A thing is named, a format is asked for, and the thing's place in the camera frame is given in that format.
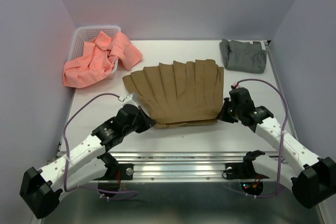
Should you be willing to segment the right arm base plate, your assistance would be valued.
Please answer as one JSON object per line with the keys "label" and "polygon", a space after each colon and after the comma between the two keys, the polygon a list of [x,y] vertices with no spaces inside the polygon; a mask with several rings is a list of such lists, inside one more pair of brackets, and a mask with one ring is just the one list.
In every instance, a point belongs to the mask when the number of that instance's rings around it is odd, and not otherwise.
{"label": "right arm base plate", "polygon": [[243,163],[225,163],[225,169],[222,172],[224,179],[244,179],[246,178],[246,171]]}

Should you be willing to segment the tan brown skirt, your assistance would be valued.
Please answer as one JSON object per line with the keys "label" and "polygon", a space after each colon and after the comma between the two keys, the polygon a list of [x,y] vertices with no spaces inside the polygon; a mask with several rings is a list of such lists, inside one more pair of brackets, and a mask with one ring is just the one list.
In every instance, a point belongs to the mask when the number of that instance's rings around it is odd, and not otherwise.
{"label": "tan brown skirt", "polygon": [[158,129],[214,124],[224,103],[224,68],[213,59],[144,67],[123,83]]}

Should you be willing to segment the grey pleated skirt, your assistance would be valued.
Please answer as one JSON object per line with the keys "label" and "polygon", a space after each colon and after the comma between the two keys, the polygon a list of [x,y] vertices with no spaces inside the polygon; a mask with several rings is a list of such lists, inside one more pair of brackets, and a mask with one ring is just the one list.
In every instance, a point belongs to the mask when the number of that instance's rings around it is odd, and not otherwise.
{"label": "grey pleated skirt", "polygon": [[267,52],[260,42],[222,39],[219,43],[224,68],[231,71],[262,74],[266,69]]}

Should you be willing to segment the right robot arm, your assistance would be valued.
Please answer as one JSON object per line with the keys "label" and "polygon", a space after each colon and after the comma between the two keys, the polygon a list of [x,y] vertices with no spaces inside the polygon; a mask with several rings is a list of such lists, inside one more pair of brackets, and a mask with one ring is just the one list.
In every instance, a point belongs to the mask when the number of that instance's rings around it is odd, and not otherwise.
{"label": "right robot arm", "polygon": [[312,208],[335,195],[335,161],[305,148],[282,128],[264,106],[256,107],[246,88],[233,88],[218,119],[248,127],[279,153],[276,161],[265,152],[246,153],[240,163],[226,163],[223,177],[253,179],[257,176],[273,179],[289,189],[304,207]]}

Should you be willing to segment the white perforated plastic basket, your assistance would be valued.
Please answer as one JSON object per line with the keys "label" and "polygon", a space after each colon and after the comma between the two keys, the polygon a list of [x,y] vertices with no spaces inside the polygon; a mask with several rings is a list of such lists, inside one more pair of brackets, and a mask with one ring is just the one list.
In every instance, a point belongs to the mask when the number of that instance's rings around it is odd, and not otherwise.
{"label": "white perforated plastic basket", "polygon": [[73,61],[82,56],[85,42],[91,42],[100,32],[104,32],[109,37],[114,37],[121,31],[119,26],[100,25],[100,26],[85,26],[76,29],[72,39],[68,61]]}

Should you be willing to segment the pink skirt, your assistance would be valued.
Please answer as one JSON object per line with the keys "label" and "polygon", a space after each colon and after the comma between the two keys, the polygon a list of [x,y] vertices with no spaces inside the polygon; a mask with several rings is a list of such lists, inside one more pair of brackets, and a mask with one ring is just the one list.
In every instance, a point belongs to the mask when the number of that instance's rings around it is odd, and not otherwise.
{"label": "pink skirt", "polygon": [[101,31],[92,41],[83,44],[82,56],[65,63],[63,86],[85,88],[106,79],[117,66],[117,59],[126,70],[131,70],[143,55],[124,33],[110,37]]}

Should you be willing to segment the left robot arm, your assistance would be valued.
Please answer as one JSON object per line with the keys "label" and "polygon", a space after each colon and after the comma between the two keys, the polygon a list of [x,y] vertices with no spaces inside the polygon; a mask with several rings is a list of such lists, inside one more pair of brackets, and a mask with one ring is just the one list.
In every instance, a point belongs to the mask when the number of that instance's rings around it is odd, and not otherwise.
{"label": "left robot arm", "polygon": [[156,122],[140,106],[125,104],[79,145],[39,169],[29,168],[23,174],[20,196],[37,219],[52,213],[61,200],[87,183],[118,176],[117,160],[109,151],[129,134],[142,133]]}

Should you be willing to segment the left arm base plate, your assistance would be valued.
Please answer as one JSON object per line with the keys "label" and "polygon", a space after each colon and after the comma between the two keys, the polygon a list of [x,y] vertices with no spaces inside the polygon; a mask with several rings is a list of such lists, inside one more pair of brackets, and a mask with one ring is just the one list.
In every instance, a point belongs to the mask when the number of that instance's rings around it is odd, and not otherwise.
{"label": "left arm base plate", "polygon": [[132,180],[134,174],[134,164],[132,163],[118,163],[108,168],[104,175],[105,180]]}

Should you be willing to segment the aluminium mounting rail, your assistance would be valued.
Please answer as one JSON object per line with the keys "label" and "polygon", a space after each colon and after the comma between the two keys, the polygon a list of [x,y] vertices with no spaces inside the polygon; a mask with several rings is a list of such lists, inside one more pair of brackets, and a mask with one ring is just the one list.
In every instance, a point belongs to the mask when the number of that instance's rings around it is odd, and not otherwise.
{"label": "aluminium mounting rail", "polygon": [[[224,180],[225,163],[240,163],[245,156],[243,153],[109,153],[118,163],[134,164],[130,180],[134,183],[217,182]],[[275,153],[266,155],[279,159]],[[95,180],[115,181],[104,177]]]}

